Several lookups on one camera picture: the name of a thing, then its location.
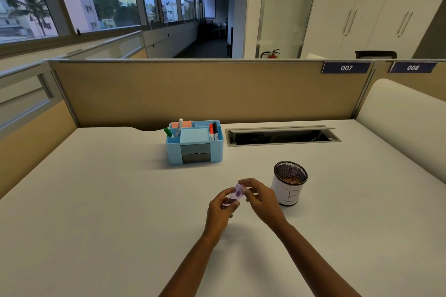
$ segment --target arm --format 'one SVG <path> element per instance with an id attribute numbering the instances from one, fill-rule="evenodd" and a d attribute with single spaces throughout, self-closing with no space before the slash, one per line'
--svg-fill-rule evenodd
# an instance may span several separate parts
<path id="1" fill-rule="evenodd" d="M 274 190 L 253 179 L 240 180 L 250 187 L 244 194 L 254 212 L 282 241 L 294 264 L 316 297 L 360 297 L 322 258 L 310 243 L 290 225 L 277 203 Z"/>
<path id="2" fill-rule="evenodd" d="M 203 235 L 189 251 L 173 277 L 167 283 L 159 297 L 194 297 L 200 286 L 210 254 L 220 240 L 232 213 L 240 205 L 234 202 L 225 210 L 221 206 L 226 203 L 226 195 L 234 188 L 223 190 L 209 203 L 206 226 Z"/>

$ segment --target light blue desk organizer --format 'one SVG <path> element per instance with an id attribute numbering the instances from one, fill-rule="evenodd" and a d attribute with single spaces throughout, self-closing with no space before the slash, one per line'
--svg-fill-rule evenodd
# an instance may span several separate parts
<path id="1" fill-rule="evenodd" d="M 211 141 L 209 124 L 217 123 L 218 141 Z M 169 125 L 174 135 L 166 137 L 167 154 L 171 165 L 189 163 L 221 162 L 223 160 L 223 132 L 218 120 L 192 121 L 192 127 L 182 128 L 179 137 L 177 129 Z"/>

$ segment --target hand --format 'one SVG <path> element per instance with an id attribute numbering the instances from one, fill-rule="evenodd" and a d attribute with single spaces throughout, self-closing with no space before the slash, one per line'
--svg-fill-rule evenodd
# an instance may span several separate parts
<path id="1" fill-rule="evenodd" d="M 246 201 L 251 204 L 254 212 L 268 227 L 274 231 L 287 223 L 273 189 L 266 187 L 254 178 L 246 178 L 240 180 L 239 183 L 247 187 L 243 190 L 247 198 Z"/>
<path id="2" fill-rule="evenodd" d="M 213 246 L 217 245 L 219 242 L 220 236 L 226 229 L 229 219 L 232 217 L 232 213 L 236 211 L 237 207 L 240 205 L 239 201 L 235 201 L 226 209 L 222 210 L 223 205 L 229 203 L 226 195 L 229 195 L 233 191 L 234 187 L 227 188 L 209 203 L 206 226 L 204 227 L 202 238 L 210 241 Z"/>

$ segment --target purple paper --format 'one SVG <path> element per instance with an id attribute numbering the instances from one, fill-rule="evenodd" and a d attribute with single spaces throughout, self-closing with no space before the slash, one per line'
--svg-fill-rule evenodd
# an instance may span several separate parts
<path id="1" fill-rule="evenodd" d="M 229 195 L 226 204 L 223 205 L 223 209 L 227 208 L 235 201 L 239 201 L 243 197 L 242 188 L 244 188 L 244 186 L 241 185 L 240 183 L 237 183 L 234 188 L 236 191 L 234 193 L 231 193 L 231 195 Z"/>

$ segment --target name plate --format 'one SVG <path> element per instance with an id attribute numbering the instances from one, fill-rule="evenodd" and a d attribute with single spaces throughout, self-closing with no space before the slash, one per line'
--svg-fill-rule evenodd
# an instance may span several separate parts
<path id="1" fill-rule="evenodd" d="M 322 74 L 366 74 L 370 68 L 371 62 L 332 62 L 324 63 Z"/>
<path id="2" fill-rule="evenodd" d="M 436 65 L 436 62 L 394 62 L 389 73 L 431 73 Z"/>

